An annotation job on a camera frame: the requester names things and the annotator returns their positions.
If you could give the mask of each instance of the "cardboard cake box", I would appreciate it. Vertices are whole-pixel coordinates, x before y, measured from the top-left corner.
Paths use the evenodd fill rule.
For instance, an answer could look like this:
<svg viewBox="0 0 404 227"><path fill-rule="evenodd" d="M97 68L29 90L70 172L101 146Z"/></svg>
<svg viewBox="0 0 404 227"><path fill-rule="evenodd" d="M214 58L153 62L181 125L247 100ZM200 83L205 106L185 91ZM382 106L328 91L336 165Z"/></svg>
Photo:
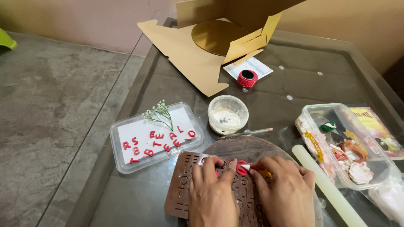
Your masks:
<svg viewBox="0 0 404 227"><path fill-rule="evenodd" d="M206 96L229 85L218 83L220 67L239 57L241 61L261 52L268 44L282 11L304 0L189 0L177 3L178 28L156 25L157 20L137 23L142 32L169 61ZM198 23L225 19L249 34L230 42L226 56L200 48L192 39Z"/></svg>

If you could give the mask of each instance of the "hand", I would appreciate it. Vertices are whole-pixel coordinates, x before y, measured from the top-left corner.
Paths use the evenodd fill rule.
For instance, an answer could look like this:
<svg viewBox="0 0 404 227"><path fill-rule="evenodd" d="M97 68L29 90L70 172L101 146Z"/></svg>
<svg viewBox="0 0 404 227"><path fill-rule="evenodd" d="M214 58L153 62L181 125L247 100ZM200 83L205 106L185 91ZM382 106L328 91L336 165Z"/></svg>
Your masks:
<svg viewBox="0 0 404 227"><path fill-rule="evenodd" d="M256 170L272 174L271 186ZM250 165L265 215L272 227L314 227L314 172L281 157L263 157Z"/></svg>
<svg viewBox="0 0 404 227"><path fill-rule="evenodd" d="M231 185L237 167L232 160L218 179L215 165L223 166L217 156L207 157L204 165L192 167L188 192L188 218L190 227L236 227L240 208Z"/></svg>

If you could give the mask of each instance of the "white paper sheet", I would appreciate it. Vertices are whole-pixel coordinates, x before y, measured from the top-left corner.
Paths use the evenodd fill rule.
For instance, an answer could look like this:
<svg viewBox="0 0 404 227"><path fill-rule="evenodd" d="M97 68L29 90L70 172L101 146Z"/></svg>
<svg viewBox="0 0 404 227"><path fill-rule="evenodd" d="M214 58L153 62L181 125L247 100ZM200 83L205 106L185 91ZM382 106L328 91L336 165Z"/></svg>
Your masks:
<svg viewBox="0 0 404 227"><path fill-rule="evenodd" d="M234 79L237 79L238 75L243 70L251 70L254 71L258 75L258 79L270 74L273 72L268 66L264 65L262 62L258 61L256 58L252 57L245 62L234 65L229 64L223 67Z"/></svg>
<svg viewBox="0 0 404 227"><path fill-rule="evenodd" d="M192 126L191 121L187 115L187 112L184 108L176 109L170 111L171 120L173 121L173 128L174 131L171 131L165 124L161 122L150 122L147 119L142 119L137 122L133 122L130 124L122 125L118 127L119 139L121 142L121 149L124 157L125 164L130 162L130 159L133 158L134 160L139 160L141 158L149 157L147 154L144 153L146 149L153 150L153 153L156 154L160 151L164 151L164 145L167 144L169 147L174 147L174 140L176 139L177 142L182 143L185 139L192 138L188 135L189 131L194 131L195 129ZM169 121L164 118L160 117L160 119L165 119L166 123L170 125ZM154 137L150 138L150 132L155 131ZM177 137L173 137L170 139L170 133L173 132ZM156 139L156 135L164 135L162 139ZM132 141L132 139L136 137L136 141L138 144ZM161 144L161 146L155 145L153 147L153 142ZM130 148L124 149L124 142L128 142ZM134 154L133 149L137 147L140 151L138 155Z"/></svg>

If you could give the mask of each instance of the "brown silicone letter mold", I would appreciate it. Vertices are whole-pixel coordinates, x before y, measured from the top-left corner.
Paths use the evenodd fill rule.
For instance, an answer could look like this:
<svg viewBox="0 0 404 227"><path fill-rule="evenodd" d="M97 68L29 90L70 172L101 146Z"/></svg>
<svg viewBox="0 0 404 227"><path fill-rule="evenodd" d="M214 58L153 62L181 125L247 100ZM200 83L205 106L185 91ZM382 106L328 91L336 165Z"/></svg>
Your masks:
<svg viewBox="0 0 404 227"><path fill-rule="evenodd" d="M188 185L192 177L192 166L197 164L203 165L202 159L208 156L203 153L187 151L179 154L164 204L166 214L188 219ZM216 168L219 176L222 175L223 171L227 168L227 164L230 163L230 160L227 158L221 159L225 162L225 165ZM265 179L269 185L270 179L268 177L265 177ZM236 173L233 178L232 189L240 208L239 227L270 226L263 212L262 205L259 204L258 195L255 193L255 182L252 181L250 175L241 176Z"/></svg>

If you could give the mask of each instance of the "tape roll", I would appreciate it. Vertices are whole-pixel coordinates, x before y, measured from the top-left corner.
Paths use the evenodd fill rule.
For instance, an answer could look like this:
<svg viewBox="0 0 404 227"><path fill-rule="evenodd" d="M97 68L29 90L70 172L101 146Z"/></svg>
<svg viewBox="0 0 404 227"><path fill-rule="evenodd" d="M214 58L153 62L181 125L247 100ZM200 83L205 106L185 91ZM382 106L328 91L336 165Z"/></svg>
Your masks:
<svg viewBox="0 0 404 227"><path fill-rule="evenodd" d="M255 83L258 80L258 75L251 70L243 70L240 72L240 74L237 77L237 82L245 87L245 88L251 88L255 85Z"/></svg>

